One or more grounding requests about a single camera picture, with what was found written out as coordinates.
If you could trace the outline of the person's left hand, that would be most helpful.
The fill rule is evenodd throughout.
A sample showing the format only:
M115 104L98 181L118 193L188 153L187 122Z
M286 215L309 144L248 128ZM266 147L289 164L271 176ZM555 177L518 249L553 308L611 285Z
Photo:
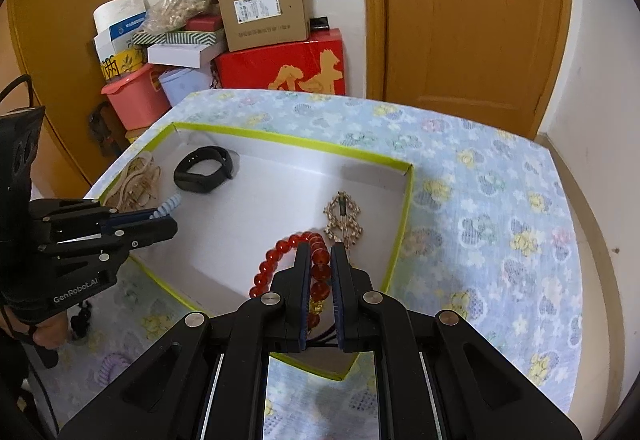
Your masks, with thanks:
M70 337L70 322L66 312L52 316L52 318L37 324L31 332L30 326L19 321L9 308L1 309L1 328L10 336L23 334L32 338L38 346L55 349L62 346Z

